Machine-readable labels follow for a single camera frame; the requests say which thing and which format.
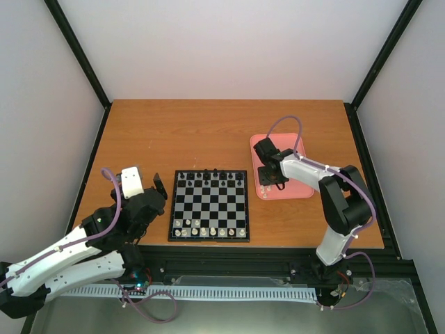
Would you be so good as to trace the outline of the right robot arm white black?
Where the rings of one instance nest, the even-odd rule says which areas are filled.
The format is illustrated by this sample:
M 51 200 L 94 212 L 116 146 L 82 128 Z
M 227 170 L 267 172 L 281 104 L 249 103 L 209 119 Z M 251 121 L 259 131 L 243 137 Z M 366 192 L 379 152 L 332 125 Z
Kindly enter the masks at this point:
M 325 266 L 346 256 L 357 233 L 376 220 L 375 205 L 364 180 L 354 166 L 323 165 L 300 154 L 295 148 L 280 150 L 270 136 L 252 146 L 260 164 L 256 166 L 259 188 L 275 192 L 279 199 L 294 197 L 300 183 L 319 192 L 327 230 L 316 255 Z

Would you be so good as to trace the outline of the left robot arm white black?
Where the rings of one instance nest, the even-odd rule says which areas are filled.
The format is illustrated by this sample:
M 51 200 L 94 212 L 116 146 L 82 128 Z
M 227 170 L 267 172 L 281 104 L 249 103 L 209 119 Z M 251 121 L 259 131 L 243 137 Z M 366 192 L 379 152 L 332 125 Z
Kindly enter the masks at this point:
M 77 287 L 101 280 L 139 280 L 148 275 L 136 245 L 168 198 L 159 175 L 144 188 L 136 167 L 112 181 L 114 204 L 100 207 L 55 244 L 15 264 L 1 263 L 1 311 L 12 319 L 27 317 L 45 303 Z

